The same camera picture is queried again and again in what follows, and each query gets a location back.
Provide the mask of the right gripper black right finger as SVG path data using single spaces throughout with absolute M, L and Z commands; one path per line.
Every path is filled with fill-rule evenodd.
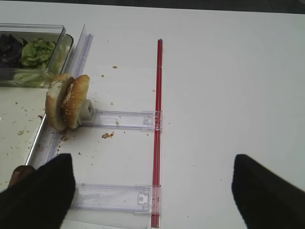
M 303 229 L 305 193 L 248 155 L 234 159 L 232 194 L 249 229 Z

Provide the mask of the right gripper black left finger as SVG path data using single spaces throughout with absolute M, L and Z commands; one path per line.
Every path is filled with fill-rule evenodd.
M 72 157 L 60 154 L 36 169 L 32 181 L 0 194 L 2 229 L 59 229 L 71 206 L 76 182 Z

